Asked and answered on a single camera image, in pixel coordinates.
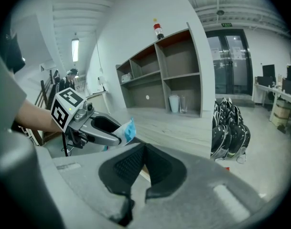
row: exit sign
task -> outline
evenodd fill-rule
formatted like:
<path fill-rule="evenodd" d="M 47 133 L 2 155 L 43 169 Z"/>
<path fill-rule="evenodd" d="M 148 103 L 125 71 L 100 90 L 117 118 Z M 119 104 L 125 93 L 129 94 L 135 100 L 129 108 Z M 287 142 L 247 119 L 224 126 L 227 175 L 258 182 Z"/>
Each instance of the exit sign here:
<path fill-rule="evenodd" d="M 222 23 L 222 26 L 223 27 L 232 27 L 232 24 L 231 23 Z"/>

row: gray bookshelf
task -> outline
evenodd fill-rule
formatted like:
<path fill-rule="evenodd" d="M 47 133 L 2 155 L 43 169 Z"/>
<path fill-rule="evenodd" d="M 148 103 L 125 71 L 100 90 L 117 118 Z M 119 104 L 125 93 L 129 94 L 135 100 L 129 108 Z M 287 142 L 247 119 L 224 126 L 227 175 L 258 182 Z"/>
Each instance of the gray bookshelf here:
<path fill-rule="evenodd" d="M 116 66 L 127 108 L 170 110 L 169 96 L 186 96 L 188 113 L 201 112 L 201 74 L 189 29 L 169 35 Z M 131 73 L 133 79 L 122 83 Z"/>

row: black and white marker cube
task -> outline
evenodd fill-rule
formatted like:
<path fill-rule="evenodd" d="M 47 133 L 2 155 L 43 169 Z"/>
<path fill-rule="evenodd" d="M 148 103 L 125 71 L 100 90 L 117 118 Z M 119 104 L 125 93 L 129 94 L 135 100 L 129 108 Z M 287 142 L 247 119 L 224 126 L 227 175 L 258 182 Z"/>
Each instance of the black and white marker cube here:
<path fill-rule="evenodd" d="M 58 92 L 53 100 L 51 115 L 63 132 L 74 117 L 75 113 L 83 108 L 86 98 L 72 88 Z"/>

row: glass door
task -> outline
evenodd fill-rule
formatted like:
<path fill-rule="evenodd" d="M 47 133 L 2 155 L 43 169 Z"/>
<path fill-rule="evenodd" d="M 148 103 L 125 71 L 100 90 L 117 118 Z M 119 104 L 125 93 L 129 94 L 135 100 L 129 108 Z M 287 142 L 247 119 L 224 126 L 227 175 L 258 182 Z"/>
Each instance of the glass door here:
<path fill-rule="evenodd" d="M 207 32 L 216 94 L 252 94 L 252 69 L 243 30 Z"/>

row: fluorescent light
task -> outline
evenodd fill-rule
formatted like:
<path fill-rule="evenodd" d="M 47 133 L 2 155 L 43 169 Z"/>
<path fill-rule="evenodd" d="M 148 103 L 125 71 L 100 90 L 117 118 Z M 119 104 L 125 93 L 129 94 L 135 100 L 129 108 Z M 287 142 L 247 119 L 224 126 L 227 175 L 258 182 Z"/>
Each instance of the fluorescent light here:
<path fill-rule="evenodd" d="M 78 61 L 78 44 L 79 44 L 79 39 L 72 40 L 72 59 L 73 59 L 73 62 Z"/>

